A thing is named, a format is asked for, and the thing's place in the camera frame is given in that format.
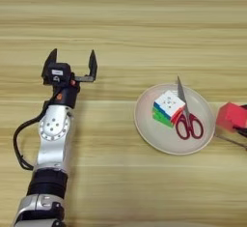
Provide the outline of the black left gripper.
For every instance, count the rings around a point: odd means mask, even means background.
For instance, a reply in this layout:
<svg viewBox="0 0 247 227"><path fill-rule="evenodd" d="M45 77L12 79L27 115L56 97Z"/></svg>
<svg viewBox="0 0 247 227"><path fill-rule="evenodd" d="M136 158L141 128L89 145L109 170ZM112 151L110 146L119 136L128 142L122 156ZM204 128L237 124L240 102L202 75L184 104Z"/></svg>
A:
<svg viewBox="0 0 247 227"><path fill-rule="evenodd" d="M41 77L43 79L43 84L48 84L48 66L57 61L57 49L54 48L47 59L44 62L44 66L42 69ZM89 59L89 69L90 74L85 76L74 76L67 86L54 86L53 87L53 95L54 98L52 100L52 104L64 105L70 108L74 108L77 95L80 92L80 83L81 82L94 82L96 80L97 73L97 61L95 51L92 50L90 59Z"/></svg>

